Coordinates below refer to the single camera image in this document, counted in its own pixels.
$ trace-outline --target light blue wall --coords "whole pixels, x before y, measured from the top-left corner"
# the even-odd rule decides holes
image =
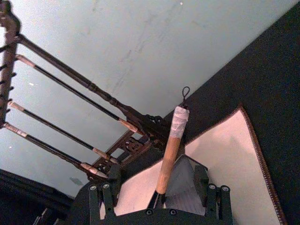
[[[165,116],[274,23],[297,0],[14,0],[22,33],[144,114]],[[58,78],[122,114],[23,46]],[[119,123],[16,63],[14,101],[106,150],[125,131]],[[81,161],[97,155],[14,110],[7,121]],[[76,195],[86,175],[22,138],[0,131],[0,168]]]

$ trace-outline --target brown trim edge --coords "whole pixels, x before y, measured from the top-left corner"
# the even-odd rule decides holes
[[[258,160],[259,166],[261,168],[262,175],[263,175],[263,178],[265,180],[265,183],[266,183],[267,190],[269,192],[270,198],[272,200],[272,203],[273,203],[273,206],[274,206],[277,218],[278,218],[278,220],[279,220],[279,222],[280,222],[281,225],[287,225],[288,222],[287,222],[287,220],[285,218],[285,214],[284,214],[284,212],[283,212],[283,210],[281,208],[278,195],[277,195],[276,190],[274,188],[274,185],[273,185],[273,182],[272,182],[272,179],[271,179],[271,176],[270,176],[269,169],[267,167],[266,161],[264,160],[263,152],[262,152],[262,150],[260,148],[257,136],[255,134],[254,128],[253,128],[252,123],[251,123],[251,120],[250,120],[250,118],[249,118],[246,110],[243,108],[243,106],[241,104],[239,104],[238,107],[235,110],[233,110],[229,115],[227,115],[226,117],[224,117],[222,120],[220,120],[219,122],[217,122],[213,126],[208,127],[207,129],[205,129],[204,131],[202,131],[199,135],[197,135],[191,141],[187,142],[185,145],[190,144],[191,142],[193,142],[194,140],[196,140],[198,137],[200,137],[201,135],[203,135],[207,131],[209,131],[212,128],[214,128],[214,127],[220,125],[221,123],[227,121],[229,118],[231,118],[238,111],[241,111],[241,113],[242,113],[242,115],[243,115],[243,117],[244,117],[244,119],[246,121],[248,130],[249,130],[249,133],[250,133],[250,136],[251,136],[252,144],[254,146],[254,150],[255,150],[255,153],[256,153],[256,156],[257,156],[257,160]]]

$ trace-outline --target wooden handle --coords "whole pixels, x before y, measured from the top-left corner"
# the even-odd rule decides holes
[[[123,124],[124,126],[126,126],[129,130],[131,130],[132,132],[136,133],[138,131],[137,127],[135,127],[134,125],[132,125],[131,123],[122,120],[121,118],[119,118],[119,122],[121,124]]]
[[[164,194],[167,190],[168,181],[171,176],[173,165],[176,159],[176,155],[179,149],[181,138],[169,137],[167,146],[165,148],[165,154],[163,164],[160,169],[156,191],[159,194]]]

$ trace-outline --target white cloth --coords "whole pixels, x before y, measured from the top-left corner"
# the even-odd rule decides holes
[[[232,214],[237,224],[280,224],[241,111],[188,144],[186,154],[208,167],[210,182],[230,187]],[[161,162],[122,185],[114,209],[117,215],[147,208],[160,167]]]

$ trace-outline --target screw head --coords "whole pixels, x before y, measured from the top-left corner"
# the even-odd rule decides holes
[[[107,189],[107,188],[109,188],[109,184],[104,184],[102,187]]]
[[[229,191],[228,187],[222,187],[223,191]]]
[[[96,188],[97,188],[96,185],[90,186],[90,190],[91,190],[91,191],[95,190]]]
[[[213,184],[210,184],[208,187],[209,187],[210,189],[216,189],[216,186],[214,186]]]
[[[150,216],[153,214],[153,211],[152,210],[146,210],[146,215]]]
[[[171,214],[172,216],[175,216],[175,215],[177,214],[177,212],[176,212],[176,210],[170,210],[170,214]]]

